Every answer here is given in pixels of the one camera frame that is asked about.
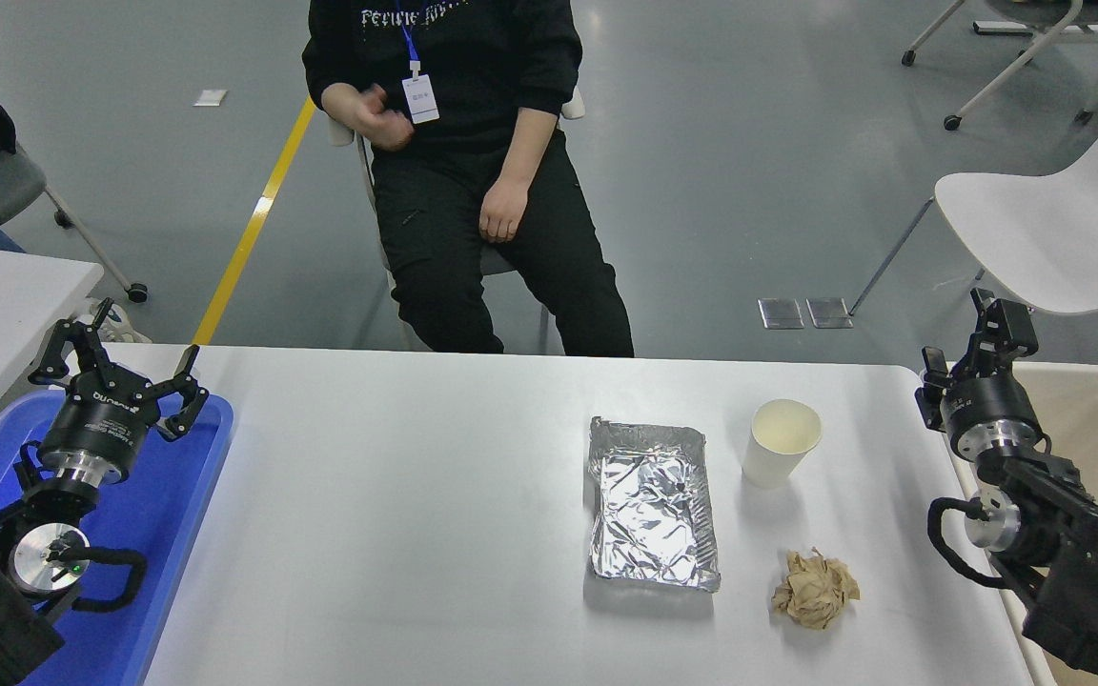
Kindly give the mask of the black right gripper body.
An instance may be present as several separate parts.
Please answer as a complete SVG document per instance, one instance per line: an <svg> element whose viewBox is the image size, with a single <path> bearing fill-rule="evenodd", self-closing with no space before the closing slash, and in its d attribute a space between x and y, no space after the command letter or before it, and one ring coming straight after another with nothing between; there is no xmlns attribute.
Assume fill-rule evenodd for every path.
<svg viewBox="0 0 1098 686"><path fill-rule="evenodd" d="M925 425L937 432L966 434L993 421L1013 421L1034 431L1031 400L1010 373L959 379L950 387L925 382L915 400Z"/></svg>

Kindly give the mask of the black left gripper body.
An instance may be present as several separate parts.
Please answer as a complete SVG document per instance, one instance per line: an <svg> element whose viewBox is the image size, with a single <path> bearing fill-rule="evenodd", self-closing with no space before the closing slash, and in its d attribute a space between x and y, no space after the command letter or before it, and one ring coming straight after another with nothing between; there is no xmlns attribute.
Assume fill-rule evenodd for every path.
<svg viewBox="0 0 1098 686"><path fill-rule="evenodd" d="M61 456L101 457L115 470L133 469L147 432L158 420L156 400L136 400L150 381L130 370L110 370L109 381L96 371L72 376L66 398L40 445L42 464L56 470Z"/></svg>

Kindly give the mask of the person's right hand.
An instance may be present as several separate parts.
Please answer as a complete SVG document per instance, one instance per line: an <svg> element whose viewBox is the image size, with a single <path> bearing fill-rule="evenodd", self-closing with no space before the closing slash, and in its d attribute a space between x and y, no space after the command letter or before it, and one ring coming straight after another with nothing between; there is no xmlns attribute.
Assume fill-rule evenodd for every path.
<svg viewBox="0 0 1098 686"><path fill-rule="evenodd" d="M344 123L348 130L374 143L381 151L401 151L413 140L413 122L404 113L386 106L386 91L372 85L363 91L354 90L348 99Z"/></svg>

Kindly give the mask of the person's left hand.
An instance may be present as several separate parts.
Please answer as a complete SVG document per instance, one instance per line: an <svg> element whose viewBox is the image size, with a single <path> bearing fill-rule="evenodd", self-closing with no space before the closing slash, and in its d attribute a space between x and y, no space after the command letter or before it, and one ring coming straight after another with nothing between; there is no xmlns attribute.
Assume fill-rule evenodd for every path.
<svg viewBox="0 0 1098 686"><path fill-rule="evenodd" d="M478 230L491 244L509 243L518 234L531 182L501 175L482 199Z"/></svg>

